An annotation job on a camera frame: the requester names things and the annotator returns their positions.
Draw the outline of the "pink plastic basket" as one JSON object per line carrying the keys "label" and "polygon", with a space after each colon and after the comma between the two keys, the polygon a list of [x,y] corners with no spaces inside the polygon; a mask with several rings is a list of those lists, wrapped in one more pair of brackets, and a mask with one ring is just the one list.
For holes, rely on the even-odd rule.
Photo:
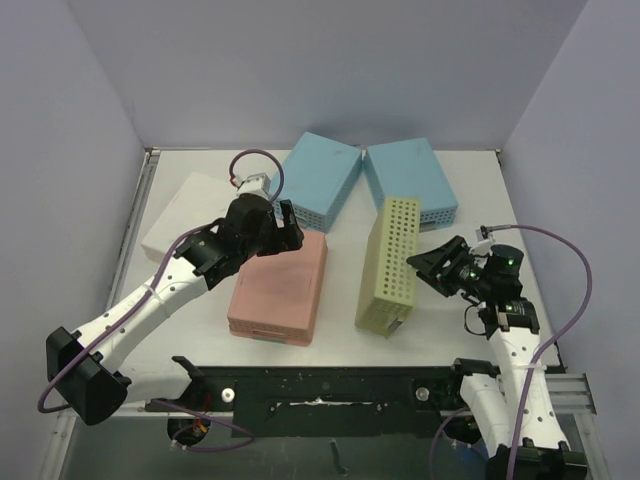
{"label": "pink plastic basket", "polygon": [[309,345],[314,336],[327,255],[326,236],[306,230],[299,250],[254,257],[245,263],[227,312],[230,333]]}

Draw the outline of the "green plastic basket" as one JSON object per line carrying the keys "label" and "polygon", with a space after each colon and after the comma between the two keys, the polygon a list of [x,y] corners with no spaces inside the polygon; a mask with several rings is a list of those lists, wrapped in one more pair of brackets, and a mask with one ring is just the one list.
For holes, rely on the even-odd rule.
{"label": "green plastic basket", "polygon": [[391,336],[415,304],[415,269],[407,259],[417,253],[421,205],[417,198],[388,196],[370,231],[354,324]]}

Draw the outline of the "white perforated plastic basket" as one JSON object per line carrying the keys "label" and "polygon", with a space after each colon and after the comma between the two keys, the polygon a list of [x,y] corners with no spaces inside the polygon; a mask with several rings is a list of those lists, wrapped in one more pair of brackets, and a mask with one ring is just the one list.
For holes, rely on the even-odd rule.
{"label": "white perforated plastic basket", "polygon": [[235,197],[228,182],[192,173],[140,242],[146,258],[159,264],[180,235],[224,217]]}

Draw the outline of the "blue perforated plastic basket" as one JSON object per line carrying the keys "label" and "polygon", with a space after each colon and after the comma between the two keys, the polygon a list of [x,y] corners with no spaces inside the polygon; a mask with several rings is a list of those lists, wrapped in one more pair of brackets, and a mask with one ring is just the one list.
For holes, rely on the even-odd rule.
{"label": "blue perforated plastic basket", "polygon": [[389,196],[417,198],[422,231],[454,223],[458,201],[426,138],[367,147],[363,171],[377,209]]}

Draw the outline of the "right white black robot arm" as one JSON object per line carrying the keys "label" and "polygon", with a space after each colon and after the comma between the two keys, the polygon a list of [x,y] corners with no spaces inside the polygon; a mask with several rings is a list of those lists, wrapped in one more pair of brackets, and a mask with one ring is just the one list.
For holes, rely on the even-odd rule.
{"label": "right white black robot arm", "polygon": [[408,258],[418,278],[444,297],[461,295],[484,325],[496,360],[458,359],[445,384],[448,402],[468,408],[485,444],[488,479],[583,479],[588,464],[562,430],[541,362],[534,305],[519,279],[523,252],[485,238],[456,236]]}

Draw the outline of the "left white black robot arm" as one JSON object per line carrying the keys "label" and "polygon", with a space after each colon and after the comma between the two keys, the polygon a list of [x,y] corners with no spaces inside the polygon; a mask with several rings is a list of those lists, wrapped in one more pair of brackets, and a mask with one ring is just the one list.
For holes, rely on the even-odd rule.
{"label": "left white black robot arm", "polygon": [[303,240],[290,201],[272,204],[250,193],[235,198],[224,217],[181,234],[156,273],[120,303],[73,332],[59,327],[46,338],[48,384],[38,411],[49,412],[46,399],[57,391],[85,424],[108,419],[132,391],[120,368],[148,335],[252,257],[297,251]]}

